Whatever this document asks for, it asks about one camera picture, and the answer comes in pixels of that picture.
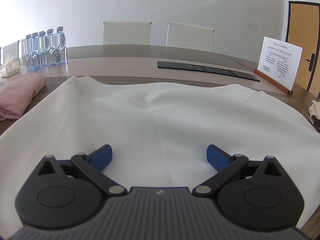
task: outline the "door handle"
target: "door handle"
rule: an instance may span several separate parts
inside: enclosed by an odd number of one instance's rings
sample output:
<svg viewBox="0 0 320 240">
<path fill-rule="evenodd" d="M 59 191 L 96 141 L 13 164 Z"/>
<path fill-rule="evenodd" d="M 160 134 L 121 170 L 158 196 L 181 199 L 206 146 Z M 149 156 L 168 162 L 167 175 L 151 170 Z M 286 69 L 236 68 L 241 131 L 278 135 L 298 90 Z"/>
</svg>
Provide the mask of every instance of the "door handle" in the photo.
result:
<svg viewBox="0 0 320 240">
<path fill-rule="evenodd" d="M 315 57 L 316 57 L 316 54 L 312 53 L 310 60 L 306 58 L 306 61 L 310 62 L 310 63 L 309 63 L 309 68 L 308 68 L 308 70 L 309 70 L 310 72 L 312 71 L 313 62 L 315 61 Z"/>
</svg>

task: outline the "gray ribbed panel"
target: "gray ribbed panel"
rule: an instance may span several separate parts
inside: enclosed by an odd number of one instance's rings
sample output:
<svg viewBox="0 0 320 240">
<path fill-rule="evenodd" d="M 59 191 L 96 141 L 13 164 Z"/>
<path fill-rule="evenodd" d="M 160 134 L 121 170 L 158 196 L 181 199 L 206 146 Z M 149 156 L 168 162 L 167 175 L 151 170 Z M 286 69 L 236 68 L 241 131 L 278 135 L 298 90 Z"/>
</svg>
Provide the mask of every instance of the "gray ribbed panel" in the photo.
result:
<svg viewBox="0 0 320 240">
<path fill-rule="evenodd" d="M 110 198 L 90 221 L 59 231 L 22 228 L 11 240 L 306 240 L 295 228 L 263 233 L 242 229 L 219 214 L 210 199 L 188 188 L 136 187 Z"/>
</svg>

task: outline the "blue gripper pad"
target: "blue gripper pad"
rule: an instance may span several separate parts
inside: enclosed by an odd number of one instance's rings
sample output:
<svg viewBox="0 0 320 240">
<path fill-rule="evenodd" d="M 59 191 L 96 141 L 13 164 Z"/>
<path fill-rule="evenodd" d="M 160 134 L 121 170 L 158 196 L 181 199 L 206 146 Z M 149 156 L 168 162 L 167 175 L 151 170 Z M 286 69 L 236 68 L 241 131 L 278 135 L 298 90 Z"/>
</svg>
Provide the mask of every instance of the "blue gripper pad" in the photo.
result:
<svg viewBox="0 0 320 240">
<path fill-rule="evenodd" d="M 112 148 L 108 144 L 105 144 L 86 157 L 86 161 L 99 171 L 103 171 L 103 169 L 108 166 L 111 160 Z"/>
<path fill-rule="evenodd" d="M 222 171 L 233 161 L 232 156 L 213 144 L 209 145 L 207 148 L 207 159 L 217 172 Z"/>
</svg>

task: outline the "pack of water bottles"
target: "pack of water bottles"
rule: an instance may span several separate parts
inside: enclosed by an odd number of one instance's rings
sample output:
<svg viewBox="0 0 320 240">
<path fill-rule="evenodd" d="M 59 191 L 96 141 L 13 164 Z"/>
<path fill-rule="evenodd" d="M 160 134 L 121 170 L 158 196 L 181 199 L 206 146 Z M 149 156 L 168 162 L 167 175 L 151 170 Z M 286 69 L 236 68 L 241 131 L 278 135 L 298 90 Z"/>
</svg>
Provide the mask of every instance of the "pack of water bottles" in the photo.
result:
<svg viewBox="0 0 320 240">
<path fill-rule="evenodd" d="M 47 34 L 41 31 L 27 35 L 23 48 L 28 72 L 67 63 L 63 26 L 57 27 L 56 33 L 49 29 Z"/>
</svg>

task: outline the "chair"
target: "chair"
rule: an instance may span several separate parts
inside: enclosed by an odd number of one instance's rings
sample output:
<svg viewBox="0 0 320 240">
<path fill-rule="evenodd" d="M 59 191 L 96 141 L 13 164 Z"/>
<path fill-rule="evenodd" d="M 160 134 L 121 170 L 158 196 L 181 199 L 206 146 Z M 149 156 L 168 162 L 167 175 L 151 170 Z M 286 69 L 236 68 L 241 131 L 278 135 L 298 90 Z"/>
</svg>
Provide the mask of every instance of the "chair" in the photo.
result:
<svg viewBox="0 0 320 240">
<path fill-rule="evenodd" d="M 213 52 L 213 35 L 212 28 L 168 22 L 166 46 Z"/>
<path fill-rule="evenodd" d="M 102 44 L 150 45 L 150 22 L 103 22 Z"/>
<path fill-rule="evenodd" d="M 24 57 L 24 43 L 26 42 L 26 39 L 21 40 L 21 57 Z"/>
<path fill-rule="evenodd" d="M 3 63 L 6 62 L 7 55 L 10 54 L 10 57 L 14 56 L 13 59 L 19 58 L 19 41 L 11 43 L 7 46 L 2 48 L 2 61 Z"/>
</svg>

